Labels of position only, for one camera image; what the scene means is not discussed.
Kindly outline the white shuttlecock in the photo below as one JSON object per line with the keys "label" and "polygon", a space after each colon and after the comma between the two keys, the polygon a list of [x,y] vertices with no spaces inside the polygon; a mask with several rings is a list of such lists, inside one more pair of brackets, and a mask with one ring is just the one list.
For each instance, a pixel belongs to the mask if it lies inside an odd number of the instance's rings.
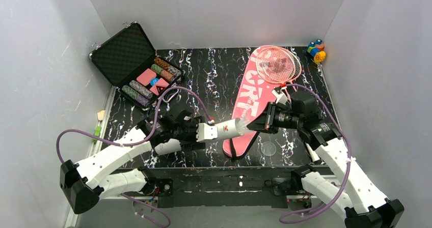
{"label": "white shuttlecock", "polygon": [[247,117],[237,118],[235,125],[236,125],[236,130],[240,136],[243,136],[248,133],[254,133],[253,130],[250,130],[248,128],[250,122],[251,120],[248,119]]}

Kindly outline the white shuttlecock tube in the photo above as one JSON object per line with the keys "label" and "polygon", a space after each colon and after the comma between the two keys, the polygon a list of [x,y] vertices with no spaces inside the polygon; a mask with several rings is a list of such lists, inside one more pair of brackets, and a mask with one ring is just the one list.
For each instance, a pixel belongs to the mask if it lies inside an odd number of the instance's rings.
{"label": "white shuttlecock tube", "polygon": [[171,130],[160,128],[151,139],[151,143],[159,155],[201,150],[206,147],[207,143],[229,140],[252,133],[247,124],[247,120],[240,118],[211,124],[196,117],[175,123]]}

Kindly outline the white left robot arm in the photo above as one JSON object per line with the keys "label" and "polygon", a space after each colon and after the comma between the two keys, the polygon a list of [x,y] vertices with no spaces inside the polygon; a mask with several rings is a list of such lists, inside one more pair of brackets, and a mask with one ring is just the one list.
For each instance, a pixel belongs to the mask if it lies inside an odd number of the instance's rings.
{"label": "white left robot arm", "polygon": [[140,121],[123,138],[100,152],[77,163],[67,160],[61,165],[60,187],[75,214],[92,209],[99,200],[126,192],[170,196],[172,179],[159,179],[145,166],[115,173],[135,157],[155,152],[165,155],[178,151],[198,150],[205,143],[196,135],[204,116],[193,117],[183,110],[177,117],[164,113],[153,121]]}

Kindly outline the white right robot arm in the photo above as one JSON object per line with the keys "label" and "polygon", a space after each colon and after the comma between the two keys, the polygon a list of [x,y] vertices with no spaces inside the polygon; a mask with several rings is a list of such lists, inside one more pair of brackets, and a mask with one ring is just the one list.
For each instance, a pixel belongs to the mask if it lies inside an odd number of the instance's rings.
{"label": "white right robot arm", "polygon": [[279,128],[296,130],[303,143],[331,169],[340,186],[304,165],[291,171],[288,188],[315,195],[323,208],[341,216],[345,227],[396,227],[404,206],[398,199],[389,199],[363,172],[337,125],[319,115],[316,98],[295,92],[290,102],[269,102],[247,128],[268,134],[277,133]]}

